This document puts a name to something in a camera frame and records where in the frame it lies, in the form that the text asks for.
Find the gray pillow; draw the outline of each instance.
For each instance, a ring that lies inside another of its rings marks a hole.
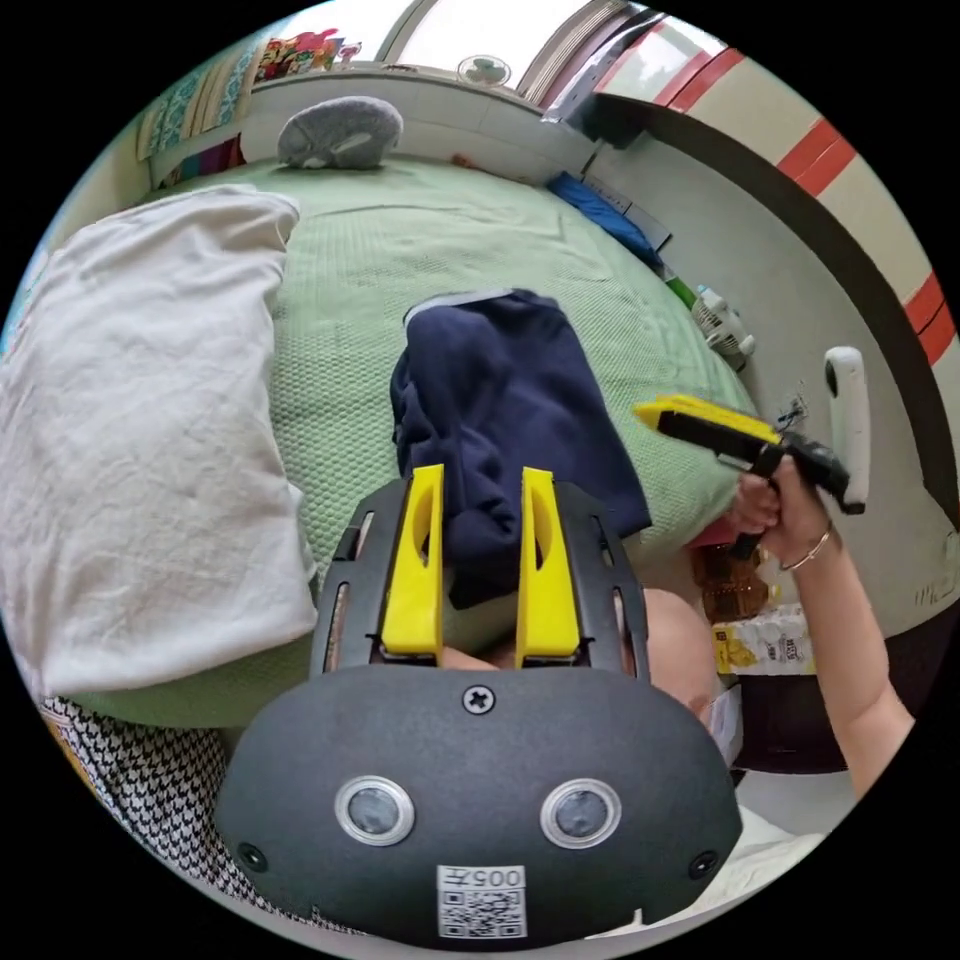
[[[337,97],[294,114],[280,131],[277,156],[290,167],[370,170],[397,145],[403,117],[375,97]]]

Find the qr code sticker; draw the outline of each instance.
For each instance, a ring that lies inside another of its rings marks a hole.
[[[514,940],[527,935],[523,867],[437,868],[441,937]]]

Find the camera lens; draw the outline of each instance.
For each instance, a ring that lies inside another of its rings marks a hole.
[[[413,829],[413,801],[399,784],[383,777],[357,777],[334,800],[344,832],[360,843],[384,847],[399,843]]]
[[[550,793],[540,810],[540,828],[558,847],[595,847],[620,824],[620,798],[600,780],[570,780]]]

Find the houndstooth fabric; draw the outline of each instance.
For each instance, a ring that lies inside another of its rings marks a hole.
[[[100,802],[144,847],[221,893],[261,910],[339,933],[358,933],[314,914],[288,914],[261,897],[234,863],[213,823],[227,767],[216,730],[145,727],[101,717],[59,698],[42,712],[83,768]]]

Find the screw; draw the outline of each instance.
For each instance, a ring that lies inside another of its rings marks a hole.
[[[690,879],[702,880],[717,865],[719,859],[712,850],[701,853],[700,856],[690,864],[688,871]]]
[[[461,702],[467,713],[479,717],[493,709],[497,698],[489,687],[467,687]]]
[[[241,843],[237,847],[237,853],[254,873],[264,873],[266,871],[267,858],[252,843]]]

